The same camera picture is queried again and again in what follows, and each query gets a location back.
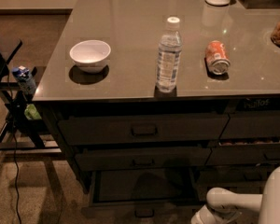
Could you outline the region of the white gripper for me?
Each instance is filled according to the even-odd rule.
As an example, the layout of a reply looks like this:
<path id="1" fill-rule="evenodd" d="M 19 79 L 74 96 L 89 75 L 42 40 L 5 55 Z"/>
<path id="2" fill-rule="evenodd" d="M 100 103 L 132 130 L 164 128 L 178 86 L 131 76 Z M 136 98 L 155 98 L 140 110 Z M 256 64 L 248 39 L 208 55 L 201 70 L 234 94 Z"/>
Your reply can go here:
<path id="1" fill-rule="evenodd" d="M 219 212 L 207 204 L 191 218 L 190 224 L 230 224 L 240 216 L 239 212 Z"/>

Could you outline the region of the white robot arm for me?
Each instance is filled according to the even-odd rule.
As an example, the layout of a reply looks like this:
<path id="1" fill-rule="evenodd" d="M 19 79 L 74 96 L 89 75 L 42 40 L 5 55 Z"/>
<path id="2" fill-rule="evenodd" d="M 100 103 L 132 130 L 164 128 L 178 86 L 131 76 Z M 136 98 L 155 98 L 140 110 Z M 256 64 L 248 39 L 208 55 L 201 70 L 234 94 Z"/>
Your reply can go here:
<path id="1" fill-rule="evenodd" d="M 280 224 L 280 166 L 270 175 L 262 194 L 238 194 L 212 188 L 206 204 L 195 213 L 191 224 L 229 224 L 242 210 L 259 213 L 258 224 Z"/>

